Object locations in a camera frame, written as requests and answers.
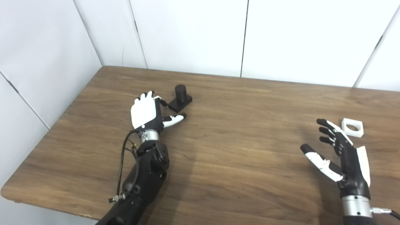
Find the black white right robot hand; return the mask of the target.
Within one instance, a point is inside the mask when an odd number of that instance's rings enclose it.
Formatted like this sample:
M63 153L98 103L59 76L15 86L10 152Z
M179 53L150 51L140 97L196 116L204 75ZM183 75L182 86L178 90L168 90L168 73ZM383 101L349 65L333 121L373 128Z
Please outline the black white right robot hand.
M307 159L324 175L337 183L340 197L362 196L371 199L368 157L361 148L354 147L348 135L334 123L326 119L316 119L319 131L325 136L319 140L333 147L340 159L340 165L319 154L309 144L302 144L301 151Z

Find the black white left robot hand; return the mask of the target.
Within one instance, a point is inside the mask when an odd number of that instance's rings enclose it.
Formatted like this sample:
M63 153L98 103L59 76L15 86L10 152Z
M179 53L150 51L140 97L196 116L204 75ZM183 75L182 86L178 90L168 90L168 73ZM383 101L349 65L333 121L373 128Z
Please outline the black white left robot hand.
M171 127L183 121L185 113L162 117L161 107L167 107L167 102L160 96L153 96L154 91L143 93L134 100L131 108L131 120L133 128L141 132L155 130L158 133L164 128Z

